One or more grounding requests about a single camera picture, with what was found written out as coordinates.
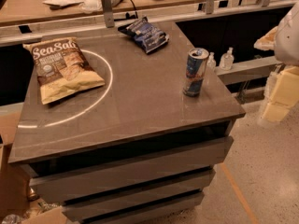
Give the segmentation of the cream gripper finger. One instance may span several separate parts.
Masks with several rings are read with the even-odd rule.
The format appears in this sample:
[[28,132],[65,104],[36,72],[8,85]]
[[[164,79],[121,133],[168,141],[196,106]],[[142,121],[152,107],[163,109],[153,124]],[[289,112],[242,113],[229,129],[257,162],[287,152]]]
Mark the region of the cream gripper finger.
[[254,43],[253,47],[259,50],[273,50],[277,29],[278,29],[277,27],[274,27],[266,35],[259,38]]
[[258,124],[275,126],[283,121],[291,109],[299,103],[299,67],[287,66],[270,73],[264,88]]

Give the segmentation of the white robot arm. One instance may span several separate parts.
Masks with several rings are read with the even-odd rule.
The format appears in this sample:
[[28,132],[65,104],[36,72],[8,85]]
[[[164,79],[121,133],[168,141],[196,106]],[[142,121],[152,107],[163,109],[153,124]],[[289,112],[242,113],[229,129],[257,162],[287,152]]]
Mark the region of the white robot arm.
[[270,73],[260,108],[259,124],[279,124],[299,103],[299,3],[296,3],[278,26],[254,43],[254,48],[273,50],[275,58],[285,65],[282,71]]

